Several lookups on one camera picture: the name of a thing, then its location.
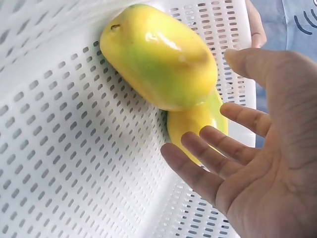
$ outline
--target green-yellow fruit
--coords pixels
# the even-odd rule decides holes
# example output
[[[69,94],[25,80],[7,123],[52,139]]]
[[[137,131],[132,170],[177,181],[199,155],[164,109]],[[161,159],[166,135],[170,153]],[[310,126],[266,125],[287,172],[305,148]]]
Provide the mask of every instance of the green-yellow fruit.
[[[224,134],[228,134],[228,121],[220,113],[222,105],[217,91],[214,91],[203,104],[184,112],[168,112],[167,129],[170,140],[185,152],[196,164],[201,164],[181,143],[182,136],[191,131],[197,135],[202,128],[211,125]]]
[[[217,67],[203,40],[164,12],[136,4],[112,20],[101,35],[105,58],[148,102],[182,111],[206,101]]]

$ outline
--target plastic crate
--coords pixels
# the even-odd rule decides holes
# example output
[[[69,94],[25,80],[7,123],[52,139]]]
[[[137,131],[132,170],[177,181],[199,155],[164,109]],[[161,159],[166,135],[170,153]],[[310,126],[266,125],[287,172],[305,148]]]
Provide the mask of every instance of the plastic crate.
[[[161,157],[166,113],[101,54],[103,27],[137,2],[203,37],[223,100],[255,107],[254,82],[223,57],[251,45],[244,0],[0,1],[1,238],[237,236]],[[255,145],[235,123],[229,134]]]

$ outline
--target person's arm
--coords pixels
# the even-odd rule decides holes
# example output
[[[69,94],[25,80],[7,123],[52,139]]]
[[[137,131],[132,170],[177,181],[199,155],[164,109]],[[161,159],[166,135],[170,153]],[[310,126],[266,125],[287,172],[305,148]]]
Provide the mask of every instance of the person's arm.
[[[266,35],[261,16],[258,10],[251,3],[251,0],[246,0],[246,5],[252,35],[252,48],[261,48],[266,43]]]

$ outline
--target palm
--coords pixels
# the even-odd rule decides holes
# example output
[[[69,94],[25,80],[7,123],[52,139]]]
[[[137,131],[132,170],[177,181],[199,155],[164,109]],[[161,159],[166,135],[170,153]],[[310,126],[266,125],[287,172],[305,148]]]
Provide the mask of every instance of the palm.
[[[273,53],[250,52],[255,53],[241,53],[237,63],[228,62],[240,75],[266,87],[272,119],[236,104],[224,104],[221,113],[265,137],[263,149],[247,147],[208,126],[200,136],[186,133],[182,143],[211,173],[172,144],[163,146],[162,154],[197,193],[228,217],[243,238],[316,237],[317,99],[309,98],[316,94],[317,67],[290,54],[286,60],[292,59],[294,67],[278,75],[272,68],[274,60],[280,63],[281,59]],[[307,74],[297,75],[299,67]],[[297,77],[292,86],[287,85],[290,75]],[[302,87],[305,95],[296,97],[294,87]]]

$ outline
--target fingernail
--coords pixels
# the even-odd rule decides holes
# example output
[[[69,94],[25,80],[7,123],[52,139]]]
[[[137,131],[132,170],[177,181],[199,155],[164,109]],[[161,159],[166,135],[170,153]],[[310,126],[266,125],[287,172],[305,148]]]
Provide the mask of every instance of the fingernail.
[[[235,56],[237,53],[238,53],[238,51],[235,49],[227,49],[226,50],[226,55]]]

